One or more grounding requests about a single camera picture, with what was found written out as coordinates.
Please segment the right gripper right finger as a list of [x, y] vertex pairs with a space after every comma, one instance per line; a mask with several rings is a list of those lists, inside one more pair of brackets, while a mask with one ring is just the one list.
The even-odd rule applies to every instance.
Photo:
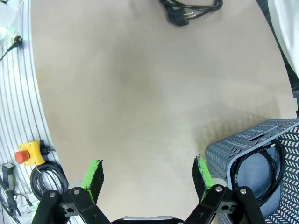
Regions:
[[210, 224], [215, 216], [225, 216], [232, 224], [264, 224], [256, 198], [249, 187], [235, 190], [215, 184], [206, 163], [195, 157], [192, 177], [199, 204], [184, 221], [185, 224]]

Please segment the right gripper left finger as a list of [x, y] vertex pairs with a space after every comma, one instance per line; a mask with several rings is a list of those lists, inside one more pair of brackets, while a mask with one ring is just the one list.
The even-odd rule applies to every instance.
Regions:
[[93, 160], [80, 187], [46, 191], [36, 209], [33, 224], [65, 224], [80, 216], [85, 224], [108, 224], [110, 221], [96, 205], [103, 182], [103, 161]]

